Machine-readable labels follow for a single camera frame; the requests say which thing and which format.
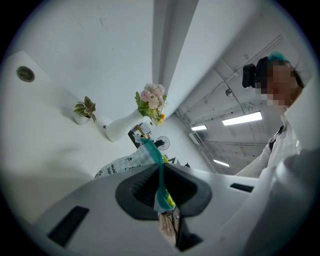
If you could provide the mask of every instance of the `sleeve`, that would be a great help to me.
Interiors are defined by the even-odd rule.
[[[271,149],[269,147],[269,144],[267,144],[261,155],[259,155],[255,160],[248,164],[248,166],[239,171],[236,176],[259,178],[263,169],[268,165],[270,154]]]

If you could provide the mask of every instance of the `air conditioner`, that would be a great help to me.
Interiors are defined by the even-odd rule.
[[[202,144],[202,141],[196,132],[190,132],[188,135],[195,144],[197,144],[197,145]]]

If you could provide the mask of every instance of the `teal hat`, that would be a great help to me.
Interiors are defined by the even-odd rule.
[[[274,51],[273,53],[271,53],[268,58],[267,58],[268,61],[284,61],[284,62],[288,62],[290,63],[289,60],[287,60],[285,58],[285,56],[281,53],[281,52],[278,52],[278,51]]]

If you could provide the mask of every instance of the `person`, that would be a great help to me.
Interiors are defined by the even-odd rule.
[[[301,77],[280,52],[273,52],[260,62],[256,68],[259,82],[255,87],[266,95],[268,103],[279,107],[283,126],[268,141],[263,152],[236,176],[258,178],[264,168],[276,167],[285,158],[302,150],[295,132],[283,115],[303,91]]]

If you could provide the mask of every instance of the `flower pot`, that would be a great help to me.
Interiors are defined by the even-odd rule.
[[[85,123],[88,123],[90,121],[91,118],[85,117],[84,115],[80,115],[80,114],[75,114],[74,115],[74,120],[79,124],[79,125],[83,125]]]
[[[123,137],[128,136],[131,128],[139,124],[139,121],[144,116],[138,109],[133,111],[130,115],[113,121],[105,130],[105,135],[112,142],[117,142]]]

